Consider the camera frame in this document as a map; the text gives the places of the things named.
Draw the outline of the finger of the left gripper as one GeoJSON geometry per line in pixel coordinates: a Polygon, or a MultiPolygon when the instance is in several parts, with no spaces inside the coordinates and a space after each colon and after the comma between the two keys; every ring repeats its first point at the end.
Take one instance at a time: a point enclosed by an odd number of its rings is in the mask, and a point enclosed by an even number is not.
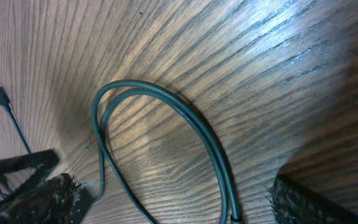
{"type": "Polygon", "coordinates": [[[53,149],[0,160],[0,175],[17,172],[26,168],[37,168],[24,183],[4,200],[0,201],[0,205],[9,203],[23,192],[36,188],[41,181],[49,176],[59,162],[60,158],[53,149]]]}

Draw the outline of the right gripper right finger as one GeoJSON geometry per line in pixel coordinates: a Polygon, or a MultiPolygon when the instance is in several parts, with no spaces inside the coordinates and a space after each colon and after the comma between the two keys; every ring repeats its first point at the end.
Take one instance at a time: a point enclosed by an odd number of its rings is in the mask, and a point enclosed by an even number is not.
{"type": "Polygon", "coordinates": [[[316,192],[278,175],[272,187],[273,217],[283,224],[353,224],[358,214],[330,201],[316,192]]]}

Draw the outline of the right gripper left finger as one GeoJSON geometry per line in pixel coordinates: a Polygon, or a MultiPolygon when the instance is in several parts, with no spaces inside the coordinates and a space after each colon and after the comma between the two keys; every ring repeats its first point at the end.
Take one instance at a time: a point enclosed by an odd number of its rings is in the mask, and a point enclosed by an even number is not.
{"type": "Polygon", "coordinates": [[[0,224],[81,223],[81,185],[63,173],[0,206],[0,224]]]}

